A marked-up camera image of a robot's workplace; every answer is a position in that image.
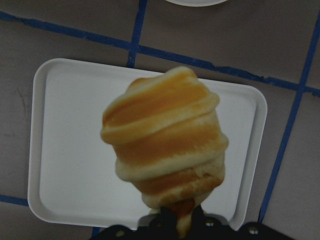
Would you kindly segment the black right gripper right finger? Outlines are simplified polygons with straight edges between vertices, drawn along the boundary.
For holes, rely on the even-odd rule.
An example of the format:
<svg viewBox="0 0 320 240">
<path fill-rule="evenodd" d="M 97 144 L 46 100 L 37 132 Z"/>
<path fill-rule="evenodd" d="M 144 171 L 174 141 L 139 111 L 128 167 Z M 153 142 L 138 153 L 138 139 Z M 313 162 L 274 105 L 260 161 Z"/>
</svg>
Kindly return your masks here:
<svg viewBox="0 0 320 240">
<path fill-rule="evenodd" d="M 191 218 L 188 240 L 277 240 L 278 233 L 258 222 L 249 222 L 238 230 L 232 229 L 228 222 L 216 214 L 205 213 L 197 206 Z"/>
</svg>

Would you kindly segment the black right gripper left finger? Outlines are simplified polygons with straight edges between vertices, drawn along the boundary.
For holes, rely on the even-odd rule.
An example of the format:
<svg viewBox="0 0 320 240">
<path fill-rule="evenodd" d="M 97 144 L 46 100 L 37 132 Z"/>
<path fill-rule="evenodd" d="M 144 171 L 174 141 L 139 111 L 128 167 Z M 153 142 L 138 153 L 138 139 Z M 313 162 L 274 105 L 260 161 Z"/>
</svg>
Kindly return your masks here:
<svg viewBox="0 0 320 240">
<path fill-rule="evenodd" d="M 137 229 L 116 224 L 92 236 L 92 240 L 177 240 L 177 218 L 162 207 L 159 213 L 145 215 L 138 220 Z"/>
</svg>

